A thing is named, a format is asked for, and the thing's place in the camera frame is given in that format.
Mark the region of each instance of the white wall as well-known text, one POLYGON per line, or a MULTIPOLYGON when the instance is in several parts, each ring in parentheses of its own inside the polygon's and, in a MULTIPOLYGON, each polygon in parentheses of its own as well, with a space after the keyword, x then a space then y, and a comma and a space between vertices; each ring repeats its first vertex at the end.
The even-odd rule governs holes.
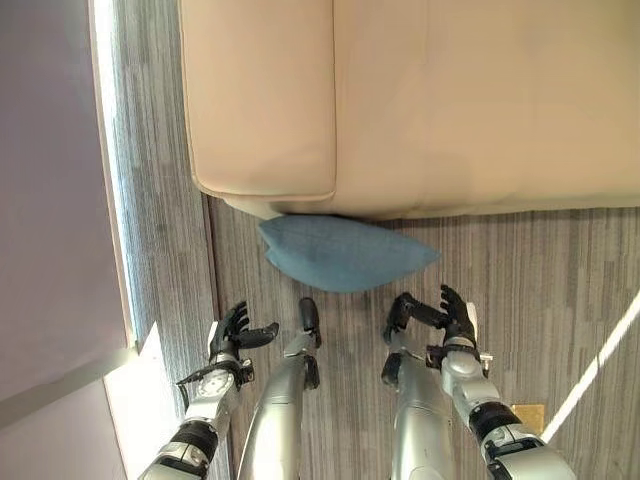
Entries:
POLYGON ((3 480, 121 480, 102 380, 0 430, 3 480))
POLYGON ((126 346, 86 0, 0 2, 0 400, 126 346))

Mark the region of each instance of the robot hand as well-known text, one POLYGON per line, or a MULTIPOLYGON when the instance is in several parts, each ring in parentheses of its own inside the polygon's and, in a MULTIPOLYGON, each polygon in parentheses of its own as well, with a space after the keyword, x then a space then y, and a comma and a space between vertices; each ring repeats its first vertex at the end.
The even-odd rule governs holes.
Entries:
POLYGON ((253 380, 250 359, 239 350, 267 345, 278 335, 279 325, 248 328, 247 303, 230 309, 209 334, 209 364, 177 382, 185 405, 185 419, 149 468, 143 480, 203 479, 229 429, 231 413, 240 404, 240 388, 253 380), (190 402, 187 385, 197 382, 190 402))

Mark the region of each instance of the silver robot leg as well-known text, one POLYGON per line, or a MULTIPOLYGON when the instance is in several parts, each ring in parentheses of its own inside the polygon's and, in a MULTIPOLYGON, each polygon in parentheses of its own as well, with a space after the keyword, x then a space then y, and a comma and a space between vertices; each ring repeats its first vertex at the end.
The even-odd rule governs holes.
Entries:
POLYGON ((319 385, 316 348, 318 312, 313 300, 300 301, 304 331, 286 347, 256 406, 239 480, 298 480, 301 459, 302 397, 319 385))
POLYGON ((391 479, 454 479, 447 401, 437 372, 411 352, 404 332, 392 333, 383 380, 398 392, 391 479))

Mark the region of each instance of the sofa cushion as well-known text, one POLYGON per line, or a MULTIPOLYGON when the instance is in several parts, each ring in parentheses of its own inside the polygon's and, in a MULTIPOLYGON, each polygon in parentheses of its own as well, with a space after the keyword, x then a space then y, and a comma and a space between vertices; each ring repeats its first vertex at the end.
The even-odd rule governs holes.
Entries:
POLYGON ((274 266, 328 292, 368 290, 422 270, 439 257, 410 237, 338 217, 289 215, 259 228, 274 266))
POLYGON ((335 180, 331 0, 183 0, 194 180, 233 198, 318 200, 335 180))

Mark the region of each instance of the gray striped carpet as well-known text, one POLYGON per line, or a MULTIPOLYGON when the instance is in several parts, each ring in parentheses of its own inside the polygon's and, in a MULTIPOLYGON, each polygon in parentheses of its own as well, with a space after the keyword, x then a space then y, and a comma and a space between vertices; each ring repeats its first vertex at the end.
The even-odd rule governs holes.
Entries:
MULTIPOLYGON (((296 302, 320 309, 322 383, 308 392, 303 479, 384 479, 391 461, 394 394, 380 381, 379 332, 404 290, 438 305, 446 282, 473 301, 480 346, 495 356, 491 378, 510 403, 544 403, 553 414, 640 288, 640 209, 536 212, 397 221, 385 226, 442 252, 424 273, 370 292, 329 294, 287 278, 263 257, 258 220, 210 202, 219 301, 248 299, 253 319, 281 322, 277 343, 251 351, 256 382, 234 416, 233 456, 251 410, 296 329, 296 302)), ((425 328, 412 330, 425 343, 425 328)), ((640 478, 640 325, 602 368, 551 444, 580 479, 640 478)), ((460 479, 485 478, 478 448, 459 422, 460 479)))

